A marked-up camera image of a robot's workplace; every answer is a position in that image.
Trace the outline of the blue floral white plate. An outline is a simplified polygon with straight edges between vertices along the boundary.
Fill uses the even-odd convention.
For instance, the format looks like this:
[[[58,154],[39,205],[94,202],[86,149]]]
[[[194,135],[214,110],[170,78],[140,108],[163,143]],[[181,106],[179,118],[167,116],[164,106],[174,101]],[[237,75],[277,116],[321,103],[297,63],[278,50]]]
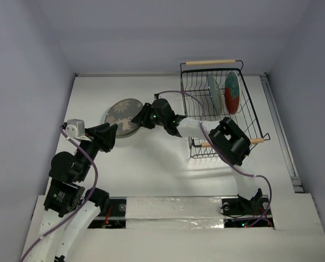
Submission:
[[[211,75],[207,75],[207,83],[214,108],[217,114],[221,115],[223,113],[223,102],[220,87],[216,79]]]

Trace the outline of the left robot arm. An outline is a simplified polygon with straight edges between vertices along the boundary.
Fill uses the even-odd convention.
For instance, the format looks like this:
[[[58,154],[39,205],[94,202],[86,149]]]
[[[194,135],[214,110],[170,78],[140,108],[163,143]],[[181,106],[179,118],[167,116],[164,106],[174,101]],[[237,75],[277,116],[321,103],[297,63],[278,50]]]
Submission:
[[[110,195],[97,188],[98,152],[110,152],[116,140],[116,124],[85,128],[83,120],[68,120],[61,134],[76,147],[74,154],[57,153],[51,161],[50,185],[38,238],[21,261],[70,261],[76,246],[96,216],[110,208]]]

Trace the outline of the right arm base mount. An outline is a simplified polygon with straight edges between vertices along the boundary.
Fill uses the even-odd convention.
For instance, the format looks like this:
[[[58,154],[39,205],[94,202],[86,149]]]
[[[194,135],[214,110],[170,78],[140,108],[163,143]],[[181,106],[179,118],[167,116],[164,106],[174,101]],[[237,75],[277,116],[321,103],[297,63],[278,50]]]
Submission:
[[[219,213],[224,217],[226,228],[274,228],[272,212],[268,206],[266,196],[258,199],[254,207],[243,207],[239,197],[222,198]]]

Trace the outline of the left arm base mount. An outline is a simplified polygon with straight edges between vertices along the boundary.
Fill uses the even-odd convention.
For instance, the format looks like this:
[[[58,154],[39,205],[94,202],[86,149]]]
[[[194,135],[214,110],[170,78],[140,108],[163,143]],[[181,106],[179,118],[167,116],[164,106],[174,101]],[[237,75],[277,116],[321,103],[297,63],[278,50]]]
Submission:
[[[106,211],[101,211],[100,215],[88,226],[88,229],[124,229],[126,228],[126,198],[111,198]]]

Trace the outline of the grey brown plate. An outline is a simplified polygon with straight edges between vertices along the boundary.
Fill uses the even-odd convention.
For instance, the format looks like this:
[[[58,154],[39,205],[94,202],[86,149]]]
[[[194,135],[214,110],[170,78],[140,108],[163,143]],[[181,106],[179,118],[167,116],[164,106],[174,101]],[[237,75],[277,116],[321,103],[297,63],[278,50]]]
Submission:
[[[132,119],[138,115],[143,104],[134,98],[123,99],[110,107],[104,115],[104,123],[118,126],[116,137],[126,138],[138,131],[140,126],[132,123]]]

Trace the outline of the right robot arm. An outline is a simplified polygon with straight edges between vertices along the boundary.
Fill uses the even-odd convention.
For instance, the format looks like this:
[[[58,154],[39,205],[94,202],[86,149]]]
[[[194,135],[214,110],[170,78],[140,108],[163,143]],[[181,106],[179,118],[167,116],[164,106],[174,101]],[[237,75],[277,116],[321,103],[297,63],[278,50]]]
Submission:
[[[152,104],[146,103],[131,121],[147,129],[162,126],[172,136],[207,140],[221,160],[232,169],[240,210],[251,214],[258,209],[262,191],[254,181],[255,176],[241,168],[243,160],[250,153],[251,142],[231,118],[225,117],[221,121],[196,120],[175,114],[169,102],[159,98]]]

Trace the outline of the white bowl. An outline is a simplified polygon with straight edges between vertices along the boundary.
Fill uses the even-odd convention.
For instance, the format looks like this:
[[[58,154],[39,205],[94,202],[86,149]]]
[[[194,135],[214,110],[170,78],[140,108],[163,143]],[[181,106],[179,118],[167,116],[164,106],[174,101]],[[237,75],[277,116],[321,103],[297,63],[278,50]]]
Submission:
[[[114,108],[108,109],[103,118],[104,123],[117,124],[117,138],[126,138],[138,131],[140,128],[138,125],[131,122],[131,119],[140,112],[138,109],[127,109],[122,112],[115,111]]]

